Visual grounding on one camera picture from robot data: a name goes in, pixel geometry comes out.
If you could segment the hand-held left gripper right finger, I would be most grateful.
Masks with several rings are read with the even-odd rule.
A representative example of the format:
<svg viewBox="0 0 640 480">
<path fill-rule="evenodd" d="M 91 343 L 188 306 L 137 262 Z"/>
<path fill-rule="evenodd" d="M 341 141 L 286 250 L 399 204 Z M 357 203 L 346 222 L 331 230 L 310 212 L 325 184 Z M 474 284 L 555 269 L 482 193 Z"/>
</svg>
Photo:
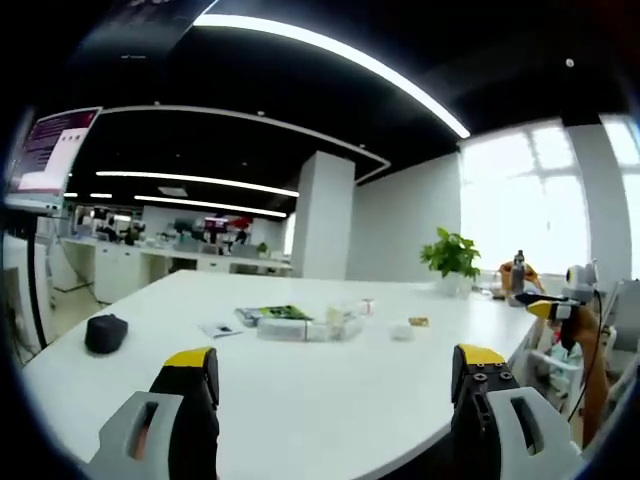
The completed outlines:
<svg viewBox="0 0 640 480">
<path fill-rule="evenodd" d="M 451 403 L 461 479 L 573 479 L 585 464 L 567 420 L 491 349 L 454 347 Z"/>
</svg>

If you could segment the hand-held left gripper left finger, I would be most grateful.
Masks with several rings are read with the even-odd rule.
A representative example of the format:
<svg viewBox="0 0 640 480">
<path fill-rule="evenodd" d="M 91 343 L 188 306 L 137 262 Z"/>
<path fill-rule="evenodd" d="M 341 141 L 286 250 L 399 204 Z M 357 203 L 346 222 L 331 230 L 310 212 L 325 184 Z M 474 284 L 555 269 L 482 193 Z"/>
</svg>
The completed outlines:
<svg viewBox="0 0 640 480">
<path fill-rule="evenodd" d="M 85 465 L 91 479 L 216 479 L 220 434 L 216 349 L 186 350 L 165 361 L 99 431 Z"/>
</svg>

